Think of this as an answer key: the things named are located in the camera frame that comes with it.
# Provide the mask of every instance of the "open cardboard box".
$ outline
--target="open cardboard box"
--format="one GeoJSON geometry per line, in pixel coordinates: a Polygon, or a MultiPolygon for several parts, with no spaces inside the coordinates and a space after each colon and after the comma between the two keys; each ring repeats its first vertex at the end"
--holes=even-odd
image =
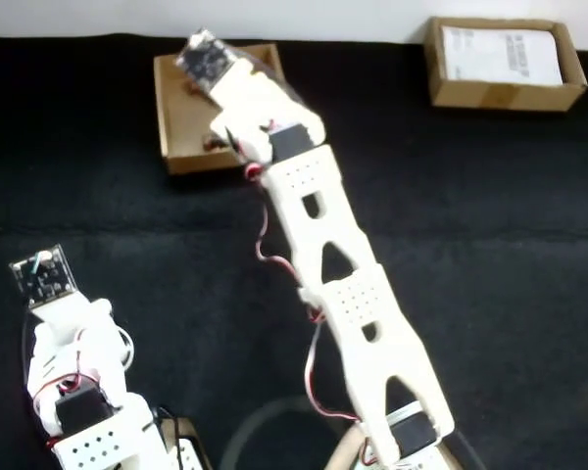
{"type": "MultiPolygon", "coordinates": [[[[284,79],[275,44],[240,47],[284,79]]],[[[174,60],[176,55],[155,58],[155,92],[161,154],[170,174],[239,166],[229,149],[205,151],[203,138],[220,109],[200,92],[191,92],[187,75],[174,60]]]]}
{"type": "Polygon", "coordinates": [[[434,106],[518,111],[567,111],[586,91],[588,83],[563,23],[544,20],[485,20],[432,18],[424,42],[429,91],[434,106]],[[556,39],[564,84],[538,86],[486,81],[451,80],[446,74],[442,26],[483,29],[538,29],[556,39]]]}

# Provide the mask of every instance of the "black fabric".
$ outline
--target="black fabric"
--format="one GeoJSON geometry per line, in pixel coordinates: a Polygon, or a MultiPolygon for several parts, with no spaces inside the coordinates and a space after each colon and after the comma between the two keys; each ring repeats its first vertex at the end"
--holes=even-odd
{"type": "MultiPolygon", "coordinates": [[[[6,265],[57,242],[133,336],[131,389],[192,416],[214,462],[254,410],[303,394],[313,328],[287,274],[254,258],[256,192],[239,171],[170,179],[160,161],[152,58],[182,45],[0,39],[2,469],[51,468],[21,406],[6,265]]],[[[419,47],[279,49],[485,463],[588,469],[588,93],[562,116],[438,110],[419,47]]],[[[329,335],[318,353],[319,396],[345,406],[329,335]]],[[[290,411],[238,468],[319,469],[337,438],[290,411]]]]}

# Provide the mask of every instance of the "robotic arm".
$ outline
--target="robotic arm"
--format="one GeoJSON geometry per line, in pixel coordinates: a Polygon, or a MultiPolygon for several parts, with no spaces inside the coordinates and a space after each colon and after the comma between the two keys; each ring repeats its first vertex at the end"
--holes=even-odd
{"type": "Polygon", "coordinates": [[[322,120],[205,29],[189,38],[177,64],[222,109],[212,131],[271,199],[300,298],[333,333],[375,459],[382,468],[403,468],[408,457],[453,432],[454,420],[426,350],[353,216],[331,147],[323,144],[322,120]],[[306,210],[309,199],[318,213],[306,210]],[[350,262],[346,277],[322,279],[327,245],[350,262]],[[394,378],[416,396],[412,411],[398,420],[385,413],[386,384],[394,378]]]}
{"type": "MultiPolygon", "coordinates": [[[[235,150],[247,177],[275,207],[292,252],[291,264],[279,262],[294,274],[301,301],[313,313],[315,340],[326,323],[340,350],[357,413],[342,416],[356,421],[366,436],[363,465],[453,468],[437,452],[454,429],[449,406],[353,216],[331,147],[323,143],[322,120],[207,30],[189,38],[177,64],[222,109],[212,131],[235,150]],[[316,212],[306,209],[309,200],[316,212]],[[351,265],[338,279],[322,276],[323,251],[330,245],[351,265]],[[386,416],[386,384],[393,379],[416,401],[386,416]]],[[[261,257],[259,242],[257,249],[261,257]]],[[[25,386],[61,467],[209,470],[192,441],[178,432],[172,442],[165,440],[145,399],[127,391],[132,340],[116,325],[109,301],[91,302],[78,290],[61,247],[10,267],[27,315],[39,320],[25,386]]]]}
{"type": "Polygon", "coordinates": [[[133,342],[109,301],[78,290],[61,247],[10,267],[40,320],[25,386],[61,468],[207,470],[189,439],[165,443],[146,400],[126,390],[133,342]]]}

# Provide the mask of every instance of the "cable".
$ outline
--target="cable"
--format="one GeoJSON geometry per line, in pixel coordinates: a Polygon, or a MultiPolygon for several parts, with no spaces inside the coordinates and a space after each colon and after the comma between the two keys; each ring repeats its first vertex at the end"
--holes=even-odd
{"type": "Polygon", "coordinates": [[[174,440],[176,441],[176,461],[178,462],[178,469],[183,470],[183,458],[180,454],[180,429],[178,426],[178,418],[172,414],[165,406],[158,406],[157,409],[162,411],[174,425],[174,440]]]}
{"type": "MultiPolygon", "coordinates": [[[[85,329],[82,328],[76,332],[74,336],[74,342],[78,345],[80,343],[80,339],[82,338],[82,334],[85,332],[85,329]]],[[[59,385],[59,388],[64,393],[73,392],[80,387],[80,383],[82,382],[82,375],[80,374],[80,348],[76,350],[76,373],[73,374],[73,383],[64,387],[62,384],[59,385]]]]}
{"type": "Polygon", "coordinates": [[[292,275],[296,283],[300,285],[301,282],[298,276],[298,272],[296,272],[296,269],[290,261],[279,255],[266,256],[262,252],[262,244],[264,243],[264,237],[268,232],[268,207],[266,206],[266,204],[264,204],[263,211],[264,223],[262,224],[262,229],[259,232],[257,241],[255,242],[255,255],[257,255],[257,259],[261,262],[274,262],[280,265],[281,267],[285,268],[292,275]]]}
{"type": "Polygon", "coordinates": [[[256,411],[253,411],[240,425],[230,439],[222,459],[220,460],[220,470],[235,470],[237,462],[242,454],[242,450],[257,433],[257,431],[267,422],[284,413],[296,411],[300,413],[313,411],[310,403],[305,397],[290,397],[285,399],[276,399],[266,403],[256,411]]]}
{"type": "Polygon", "coordinates": [[[316,331],[314,332],[314,336],[312,338],[312,343],[310,344],[310,350],[307,354],[307,361],[305,362],[305,391],[307,392],[307,397],[310,399],[310,403],[314,407],[314,409],[327,418],[343,418],[348,419],[350,421],[360,421],[360,418],[355,414],[351,413],[343,413],[339,411],[329,411],[325,407],[323,407],[316,398],[314,393],[314,386],[312,384],[312,376],[314,373],[314,364],[316,362],[316,348],[318,346],[318,340],[320,337],[320,331],[322,330],[322,321],[318,321],[316,323],[316,331]]]}
{"type": "Polygon", "coordinates": [[[360,461],[366,466],[370,467],[370,465],[374,465],[378,459],[373,457],[369,460],[366,459],[366,451],[368,450],[368,446],[370,445],[370,438],[366,437],[364,439],[364,444],[360,448],[360,461]]]}
{"type": "Polygon", "coordinates": [[[135,359],[135,343],[133,342],[133,339],[130,337],[130,335],[126,332],[126,330],[124,330],[121,326],[118,326],[117,328],[118,332],[120,333],[120,336],[122,336],[124,344],[126,345],[127,357],[125,362],[122,364],[124,366],[125,372],[130,368],[135,359]]]}

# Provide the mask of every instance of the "red and white wire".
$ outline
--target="red and white wire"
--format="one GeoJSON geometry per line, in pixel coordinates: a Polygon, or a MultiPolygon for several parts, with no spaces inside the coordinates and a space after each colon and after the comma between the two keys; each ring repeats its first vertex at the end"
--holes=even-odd
{"type": "Polygon", "coordinates": [[[319,403],[318,399],[316,398],[316,394],[314,393],[314,384],[312,383],[312,380],[314,376],[314,365],[316,363],[316,349],[318,347],[318,340],[320,338],[321,330],[322,321],[318,321],[316,323],[316,331],[314,332],[312,343],[310,344],[310,350],[307,354],[307,361],[305,362],[305,391],[307,392],[307,397],[310,399],[310,403],[312,404],[314,409],[322,416],[326,416],[327,418],[343,418],[348,419],[350,421],[360,421],[360,418],[357,417],[355,414],[344,413],[340,411],[330,411],[326,409],[319,403]]]}
{"type": "Polygon", "coordinates": [[[362,448],[360,448],[360,461],[366,466],[370,467],[370,465],[374,465],[378,459],[376,457],[366,458],[366,452],[368,450],[368,446],[370,445],[370,438],[366,438],[364,440],[364,444],[362,448]]]}
{"type": "Polygon", "coordinates": [[[264,223],[262,224],[262,229],[259,232],[259,235],[257,237],[257,241],[255,242],[255,255],[257,256],[257,259],[261,262],[274,262],[278,265],[280,265],[281,267],[283,267],[285,270],[287,270],[287,272],[289,272],[292,277],[294,278],[294,280],[297,282],[297,284],[300,284],[300,279],[299,279],[299,275],[298,272],[296,272],[296,269],[294,268],[294,266],[292,265],[292,263],[290,261],[288,261],[286,258],[281,257],[279,255],[264,255],[264,252],[262,251],[262,244],[264,243],[264,237],[266,236],[266,233],[268,232],[268,208],[266,207],[266,204],[264,204],[264,223]]]}

